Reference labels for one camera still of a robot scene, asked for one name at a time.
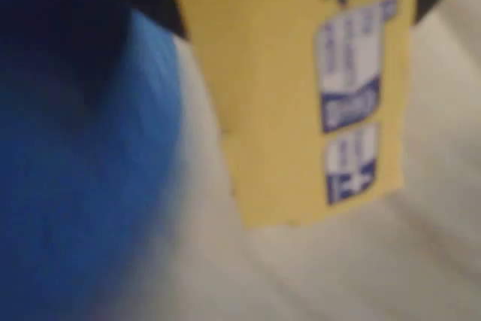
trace plush toy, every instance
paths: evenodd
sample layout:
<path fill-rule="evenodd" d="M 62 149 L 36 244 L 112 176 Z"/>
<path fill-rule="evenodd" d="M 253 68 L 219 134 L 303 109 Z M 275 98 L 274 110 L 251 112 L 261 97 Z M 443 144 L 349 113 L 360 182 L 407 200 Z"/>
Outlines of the plush toy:
<path fill-rule="evenodd" d="M 0 0 L 0 14 L 0 319 L 93 321 L 175 206 L 181 16 L 175 0 Z"/>

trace label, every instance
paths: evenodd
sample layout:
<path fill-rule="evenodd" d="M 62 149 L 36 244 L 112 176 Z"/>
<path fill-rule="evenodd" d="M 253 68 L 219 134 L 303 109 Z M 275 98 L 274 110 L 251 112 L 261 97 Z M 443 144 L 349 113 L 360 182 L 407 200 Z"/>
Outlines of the label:
<path fill-rule="evenodd" d="M 402 187 L 415 0 L 180 0 L 247 226 Z"/>
<path fill-rule="evenodd" d="M 345 11 L 317 32 L 324 132 L 361 122 L 378 108 L 382 95 L 384 26 L 397 11 L 398 0 L 382 0 Z"/>
<path fill-rule="evenodd" d="M 378 137 L 379 126 L 370 124 L 347 132 L 328 145 L 325 174 L 330 205 L 360 195 L 374 185 Z"/>

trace blue object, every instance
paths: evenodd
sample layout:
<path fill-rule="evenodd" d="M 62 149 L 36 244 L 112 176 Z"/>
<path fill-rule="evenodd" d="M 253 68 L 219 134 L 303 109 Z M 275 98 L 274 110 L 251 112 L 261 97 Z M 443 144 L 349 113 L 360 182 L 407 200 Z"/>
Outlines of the blue object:
<path fill-rule="evenodd" d="M 0 0 L 0 319 L 94 305 L 168 207 L 171 35 L 117 0 Z"/>

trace white surface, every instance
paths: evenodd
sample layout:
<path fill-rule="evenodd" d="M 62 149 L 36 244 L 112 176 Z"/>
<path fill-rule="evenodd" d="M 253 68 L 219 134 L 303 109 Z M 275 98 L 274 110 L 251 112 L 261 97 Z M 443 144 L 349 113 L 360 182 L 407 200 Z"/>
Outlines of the white surface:
<path fill-rule="evenodd" d="M 204 90 L 191 77 L 183 209 L 177 230 L 157 241 L 143 267 L 147 291 L 132 302 L 135 316 L 123 316 L 480 320 L 478 2 L 446 0 L 414 31 L 407 188 L 316 226 L 242 229 Z"/>

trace white fabric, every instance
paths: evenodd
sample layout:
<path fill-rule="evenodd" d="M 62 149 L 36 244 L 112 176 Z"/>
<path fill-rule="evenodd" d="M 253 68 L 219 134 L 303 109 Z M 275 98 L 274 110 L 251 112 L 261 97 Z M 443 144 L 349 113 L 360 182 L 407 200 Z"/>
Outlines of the white fabric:
<path fill-rule="evenodd" d="M 316 226 L 253 232 L 237 217 L 201 75 L 178 41 L 187 65 L 183 208 L 142 268 L 142 302 L 123 316 L 481 319 L 479 20 L 478 0 L 446 0 L 413 31 L 404 191 Z"/>

